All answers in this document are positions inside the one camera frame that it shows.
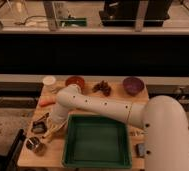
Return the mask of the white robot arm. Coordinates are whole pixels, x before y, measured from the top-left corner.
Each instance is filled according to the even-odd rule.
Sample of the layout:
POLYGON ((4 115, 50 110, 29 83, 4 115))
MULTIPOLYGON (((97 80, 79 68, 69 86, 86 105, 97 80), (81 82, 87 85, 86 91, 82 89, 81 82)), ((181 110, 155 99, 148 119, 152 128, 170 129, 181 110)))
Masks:
POLYGON ((176 99, 161 95, 139 103, 92 97, 71 84, 57 93, 50 118, 61 125, 75 108, 143 129, 145 171, 189 171, 189 123, 176 99))

